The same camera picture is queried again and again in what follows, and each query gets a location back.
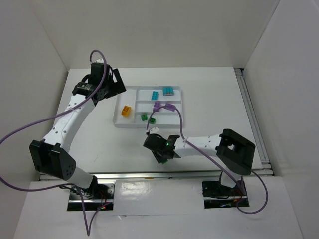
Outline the small green lego brick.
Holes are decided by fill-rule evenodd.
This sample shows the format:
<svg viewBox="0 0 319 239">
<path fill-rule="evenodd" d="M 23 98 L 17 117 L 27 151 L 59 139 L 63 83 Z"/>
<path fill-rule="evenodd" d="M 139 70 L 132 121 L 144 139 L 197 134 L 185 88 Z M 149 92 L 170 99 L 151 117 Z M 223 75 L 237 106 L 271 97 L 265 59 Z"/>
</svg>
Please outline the small green lego brick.
<svg viewBox="0 0 319 239">
<path fill-rule="evenodd" d="M 142 119 L 142 121 L 146 121 L 146 120 L 148 120 L 148 116 L 146 114 L 142 114 L 141 119 Z"/>
</svg>

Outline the green lego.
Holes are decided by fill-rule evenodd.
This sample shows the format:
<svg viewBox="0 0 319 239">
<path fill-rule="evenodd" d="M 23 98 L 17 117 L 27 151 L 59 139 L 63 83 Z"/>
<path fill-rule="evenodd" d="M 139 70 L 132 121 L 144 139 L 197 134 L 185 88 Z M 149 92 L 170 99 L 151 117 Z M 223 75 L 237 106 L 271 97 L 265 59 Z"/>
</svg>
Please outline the green lego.
<svg viewBox="0 0 319 239">
<path fill-rule="evenodd" d="M 150 117 L 148 123 L 149 124 L 155 124 L 156 123 L 156 119 L 154 117 Z"/>
</svg>

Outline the teal round lego brick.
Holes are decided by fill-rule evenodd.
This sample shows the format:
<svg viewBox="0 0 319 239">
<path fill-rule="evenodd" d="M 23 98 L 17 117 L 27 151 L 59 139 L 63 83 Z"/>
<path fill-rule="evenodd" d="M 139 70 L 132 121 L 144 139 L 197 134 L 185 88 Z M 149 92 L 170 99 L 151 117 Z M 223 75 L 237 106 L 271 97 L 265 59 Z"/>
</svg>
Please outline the teal round lego brick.
<svg viewBox="0 0 319 239">
<path fill-rule="evenodd" d="M 173 96 L 174 95 L 174 89 L 172 87 L 164 87 L 162 89 L 163 96 Z"/>
</svg>

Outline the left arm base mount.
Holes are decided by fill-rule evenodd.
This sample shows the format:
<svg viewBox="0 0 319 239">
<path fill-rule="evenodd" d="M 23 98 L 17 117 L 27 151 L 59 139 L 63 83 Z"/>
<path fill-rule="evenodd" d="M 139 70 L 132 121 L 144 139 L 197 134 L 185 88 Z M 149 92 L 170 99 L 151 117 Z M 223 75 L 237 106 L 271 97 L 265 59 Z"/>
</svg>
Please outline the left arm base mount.
<svg viewBox="0 0 319 239">
<path fill-rule="evenodd" d="M 62 186 L 60 189 L 67 190 L 69 193 L 67 211 L 76 212 L 82 210 L 82 193 L 84 209 L 86 211 L 112 211 L 114 208 L 115 183 L 99 183 L 94 181 L 95 188 L 82 189 L 80 191 L 75 186 Z"/>
</svg>

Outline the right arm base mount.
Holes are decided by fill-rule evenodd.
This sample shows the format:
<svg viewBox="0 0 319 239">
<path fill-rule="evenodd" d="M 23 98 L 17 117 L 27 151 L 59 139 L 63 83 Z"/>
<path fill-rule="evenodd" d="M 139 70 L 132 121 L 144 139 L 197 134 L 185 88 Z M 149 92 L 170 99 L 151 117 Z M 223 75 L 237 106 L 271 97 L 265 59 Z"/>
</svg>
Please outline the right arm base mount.
<svg viewBox="0 0 319 239">
<path fill-rule="evenodd" d="M 221 185 L 221 175 L 218 180 L 202 181 L 202 195 L 205 209 L 221 209 L 249 207 L 247 193 L 237 185 L 229 188 Z"/>
</svg>

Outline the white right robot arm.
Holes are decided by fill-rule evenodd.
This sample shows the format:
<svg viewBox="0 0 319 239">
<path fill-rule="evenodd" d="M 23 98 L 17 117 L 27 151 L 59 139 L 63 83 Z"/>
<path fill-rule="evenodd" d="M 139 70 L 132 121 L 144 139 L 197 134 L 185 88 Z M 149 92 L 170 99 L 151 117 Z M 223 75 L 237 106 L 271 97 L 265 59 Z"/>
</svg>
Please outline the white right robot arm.
<svg viewBox="0 0 319 239">
<path fill-rule="evenodd" d="M 251 174 L 256 148 L 254 143 L 231 129 L 213 136 L 170 135 L 168 139 L 148 132 L 144 147 L 153 153 L 159 164 L 173 158 L 209 157 L 222 170 L 220 184 L 228 188 L 234 188 L 238 180 Z"/>
</svg>

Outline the purple rounded lego brick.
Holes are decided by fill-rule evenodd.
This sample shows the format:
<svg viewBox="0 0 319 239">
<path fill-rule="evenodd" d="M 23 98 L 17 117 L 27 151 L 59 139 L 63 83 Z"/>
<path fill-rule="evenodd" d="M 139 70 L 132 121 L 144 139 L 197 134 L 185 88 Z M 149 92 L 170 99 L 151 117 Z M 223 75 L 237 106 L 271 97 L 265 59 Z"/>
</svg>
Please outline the purple rounded lego brick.
<svg viewBox="0 0 319 239">
<path fill-rule="evenodd" d="M 153 112 L 159 112 L 161 108 L 161 102 L 160 101 L 155 101 L 153 105 Z"/>
</svg>

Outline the yellow lego brick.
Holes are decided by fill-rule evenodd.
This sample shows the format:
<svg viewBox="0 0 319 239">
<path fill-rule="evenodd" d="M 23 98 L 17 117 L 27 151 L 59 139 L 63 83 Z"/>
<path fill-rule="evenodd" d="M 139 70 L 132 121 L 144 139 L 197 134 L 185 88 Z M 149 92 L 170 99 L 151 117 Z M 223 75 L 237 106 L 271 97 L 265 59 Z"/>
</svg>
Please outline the yellow lego brick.
<svg viewBox="0 0 319 239">
<path fill-rule="evenodd" d="M 131 110 L 132 110 L 131 107 L 124 106 L 123 109 L 122 109 L 121 115 L 124 116 L 124 117 L 129 117 L 130 114 L 131 114 Z"/>
</svg>

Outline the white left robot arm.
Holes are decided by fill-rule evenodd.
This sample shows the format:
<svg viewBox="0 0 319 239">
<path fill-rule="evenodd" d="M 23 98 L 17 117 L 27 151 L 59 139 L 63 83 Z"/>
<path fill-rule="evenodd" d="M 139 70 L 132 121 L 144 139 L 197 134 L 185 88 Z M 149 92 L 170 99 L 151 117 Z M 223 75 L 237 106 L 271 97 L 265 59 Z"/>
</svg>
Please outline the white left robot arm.
<svg viewBox="0 0 319 239">
<path fill-rule="evenodd" d="M 76 165 L 69 150 L 82 123 L 97 103 L 125 91 L 118 69 L 92 63 L 91 72 L 74 87 L 65 114 L 42 140 L 33 140 L 30 144 L 36 171 L 74 184 L 90 195 L 106 190 L 96 176 Z"/>
</svg>

